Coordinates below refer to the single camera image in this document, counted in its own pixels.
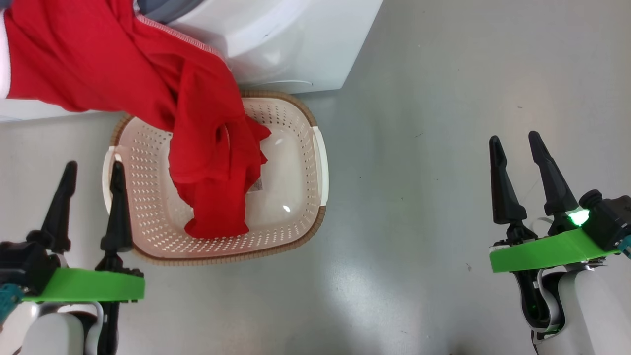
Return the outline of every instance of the green light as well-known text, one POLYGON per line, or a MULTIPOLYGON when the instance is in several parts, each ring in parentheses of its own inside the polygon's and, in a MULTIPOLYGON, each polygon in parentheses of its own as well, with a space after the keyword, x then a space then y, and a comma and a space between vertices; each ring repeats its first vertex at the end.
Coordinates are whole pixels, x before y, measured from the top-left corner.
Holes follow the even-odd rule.
POLYGON ((569 214, 568 217, 570 217, 570 219, 572 220, 572 223, 580 227, 589 218, 589 210, 576 211, 572 214, 569 214))

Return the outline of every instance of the red cloth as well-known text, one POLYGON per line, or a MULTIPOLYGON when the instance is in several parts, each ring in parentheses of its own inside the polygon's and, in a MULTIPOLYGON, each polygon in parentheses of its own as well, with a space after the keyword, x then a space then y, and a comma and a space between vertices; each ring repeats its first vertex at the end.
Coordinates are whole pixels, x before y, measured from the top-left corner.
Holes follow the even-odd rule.
POLYGON ((4 14, 9 98, 126 111, 172 131, 169 163, 196 238, 242 234, 269 130, 245 115, 212 48, 137 16, 130 0, 16 0, 4 14))

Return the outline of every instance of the white washing machine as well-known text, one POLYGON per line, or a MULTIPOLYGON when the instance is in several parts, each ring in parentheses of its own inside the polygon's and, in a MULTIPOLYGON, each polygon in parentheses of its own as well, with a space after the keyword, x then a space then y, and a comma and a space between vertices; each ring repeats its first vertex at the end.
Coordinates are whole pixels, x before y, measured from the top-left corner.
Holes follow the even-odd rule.
MULTIPOLYGON (((302 93, 342 87, 382 0, 138 0, 148 18, 219 49, 242 88, 302 93)), ((66 116, 0 100, 0 121, 66 116)))

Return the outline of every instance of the brown woven rim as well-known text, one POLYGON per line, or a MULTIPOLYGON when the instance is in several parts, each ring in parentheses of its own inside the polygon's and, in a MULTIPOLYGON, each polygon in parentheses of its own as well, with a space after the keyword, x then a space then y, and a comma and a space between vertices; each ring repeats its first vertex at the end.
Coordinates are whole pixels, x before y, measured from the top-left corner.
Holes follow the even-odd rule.
MULTIPOLYGON (((246 90, 241 92, 241 97, 253 97, 253 98, 265 98, 265 99, 280 99, 291 103, 292 105, 298 107, 300 111, 305 115, 309 124, 314 127, 317 126, 316 119, 313 114, 307 108, 302 101, 296 99, 295 97, 288 95, 282 92, 274 92, 274 91, 262 91, 262 90, 246 90)), ((126 114, 121 121, 114 128, 114 132, 112 133, 112 139, 110 140, 110 146, 115 147, 119 144, 121 140, 121 134, 125 130, 127 124, 134 118, 134 116, 126 114)), ((282 253, 284 251, 289 251, 299 246, 305 244, 307 241, 311 239, 312 236, 320 229, 322 225, 322 221, 324 220, 324 215, 326 214, 326 206, 320 206, 318 209, 317 217, 315 218, 315 222, 311 226, 311 228, 300 238, 283 245, 273 246, 264 250, 251 251, 248 253, 242 253, 238 255, 232 256, 217 256, 211 258, 188 258, 188 259, 178 259, 178 258, 157 258, 155 256, 149 255, 145 253, 143 250, 140 250, 134 243, 134 254, 138 255, 141 259, 146 262, 152 263, 154 265, 162 265, 162 266, 196 266, 196 265, 214 265, 214 264, 225 264, 225 263, 233 263, 233 262, 241 262, 244 260, 262 258, 264 256, 269 256, 273 254, 282 253)))

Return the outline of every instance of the beige plastic basket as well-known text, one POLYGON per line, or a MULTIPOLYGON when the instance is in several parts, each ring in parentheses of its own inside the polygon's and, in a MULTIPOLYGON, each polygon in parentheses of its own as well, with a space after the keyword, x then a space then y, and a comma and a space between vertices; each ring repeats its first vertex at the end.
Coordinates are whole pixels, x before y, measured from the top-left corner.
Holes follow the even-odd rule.
POLYGON ((244 92, 246 113, 267 126, 261 142, 268 162, 262 189, 246 194, 250 232, 195 239, 184 226, 192 208, 180 199, 168 173, 171 134, 126 116, 112 135, 103 163, 103 197, 110 210, 109 178, 114 160, 125 166, 134 250, 161 265, 237 262, 297 248, 318 230, 329 193, 324 140, 311 112, 296 98, 277 92, 244 92))

